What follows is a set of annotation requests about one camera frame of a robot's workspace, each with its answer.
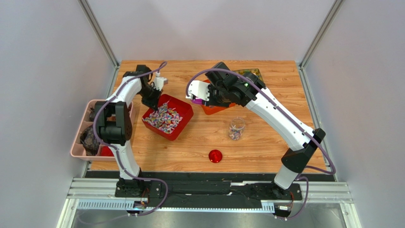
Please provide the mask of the red tray of swirl lollipops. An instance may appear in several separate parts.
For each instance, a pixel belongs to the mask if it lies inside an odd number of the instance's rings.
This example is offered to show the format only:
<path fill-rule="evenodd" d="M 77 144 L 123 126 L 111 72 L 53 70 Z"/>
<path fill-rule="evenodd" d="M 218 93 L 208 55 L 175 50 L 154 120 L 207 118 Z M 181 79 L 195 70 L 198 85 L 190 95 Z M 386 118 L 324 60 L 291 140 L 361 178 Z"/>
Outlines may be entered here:
<path fill-rule="evenodd" d="M 185 129 L 193 115 L 190 104 L 163 94 L 160 96 L 157 110 L 148 109 L 142 116 L 142 122 L 152 132 L 174 141 Z"/>

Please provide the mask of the purple plastic scoop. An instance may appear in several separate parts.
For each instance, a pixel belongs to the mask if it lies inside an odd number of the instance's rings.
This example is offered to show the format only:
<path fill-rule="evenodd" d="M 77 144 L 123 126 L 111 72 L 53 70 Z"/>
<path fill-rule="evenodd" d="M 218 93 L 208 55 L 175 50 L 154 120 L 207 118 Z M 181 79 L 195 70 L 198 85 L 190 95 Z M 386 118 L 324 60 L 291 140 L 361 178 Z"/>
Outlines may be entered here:
<path fill-rule="evenodd" d="M 203 99 L 197 98 L 197 99 L 192 99 L 191 102 L 196 105 L 205 105 L 206 101 Z"/>

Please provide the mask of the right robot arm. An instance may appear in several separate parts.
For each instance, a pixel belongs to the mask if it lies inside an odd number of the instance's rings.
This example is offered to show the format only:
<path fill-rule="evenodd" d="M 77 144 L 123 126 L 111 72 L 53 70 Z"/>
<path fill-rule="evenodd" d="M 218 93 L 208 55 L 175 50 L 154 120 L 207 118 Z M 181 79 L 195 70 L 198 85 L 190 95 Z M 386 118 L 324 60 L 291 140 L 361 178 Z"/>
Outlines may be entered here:
<path fill-rule="evenodd" d="M 277 187 L 286 190 L 308 168 L 316 150 L 323 151 L 321 142 L 326 133 L 313 129 L 295 117 L 279 102 L 255 73 L 231 71 L 224 62 L 202 72 L 209 80 L 200 86 L 205 106 L 228 107 L 231 103 L 254 112 L 271 126 L 287 143 L 281 158 L 282 166 L 274 178 Z"/>

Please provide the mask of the clear plastic jar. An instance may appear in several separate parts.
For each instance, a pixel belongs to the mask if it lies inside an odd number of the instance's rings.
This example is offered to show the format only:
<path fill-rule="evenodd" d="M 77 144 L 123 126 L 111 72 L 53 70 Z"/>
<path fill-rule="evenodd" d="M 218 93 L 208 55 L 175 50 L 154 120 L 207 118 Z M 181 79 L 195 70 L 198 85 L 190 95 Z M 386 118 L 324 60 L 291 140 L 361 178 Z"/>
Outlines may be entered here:
<path fill-rule="evenodd" d="M 229 138 L 237 141 L 239 140 L 245 129 L 245 121 L 242 117 L 236 117 L 231 120 L 229 124 Z"/>

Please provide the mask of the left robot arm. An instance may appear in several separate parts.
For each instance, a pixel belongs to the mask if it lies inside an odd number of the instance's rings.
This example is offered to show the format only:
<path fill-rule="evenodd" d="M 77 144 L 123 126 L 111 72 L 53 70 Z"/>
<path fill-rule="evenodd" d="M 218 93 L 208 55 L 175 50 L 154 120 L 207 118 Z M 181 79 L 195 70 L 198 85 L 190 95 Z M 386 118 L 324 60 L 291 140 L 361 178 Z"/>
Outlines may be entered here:
<path fill-rule="evenodd" d="M 100 144 L 108 147 L 116 159 L 120 171 L 117 189 L 140 195 L 145 190 L 145 179 L 134 159 L 131 146 L 133 124 L 129 106 L 136 95 L 141 96 L 143 105 L 157 110 L 161 89 L 150 84 L 153 73 L 146 65 L 137 65 L 135 71 L 123 75 L 117 90 L 103 102 L 97 102 L 93 122 L 94 136 Z"/>

